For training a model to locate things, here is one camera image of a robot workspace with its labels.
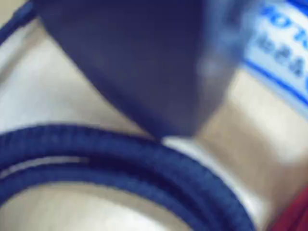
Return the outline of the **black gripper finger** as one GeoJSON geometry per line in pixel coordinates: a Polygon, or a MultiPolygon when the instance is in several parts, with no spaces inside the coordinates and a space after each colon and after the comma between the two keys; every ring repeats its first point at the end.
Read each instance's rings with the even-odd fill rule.
{"type": "Polygon", "coordinates": [[[200,0],[37,0],[48,33],[94,87],[151,135],[191,136],[202,109],[200,0]]]}
{"type": "Polygon", "coordinates": [[[206,0],[197,63],[200,110],[197,134],[224,99],[255,30],[262,0],[206,0]]]}

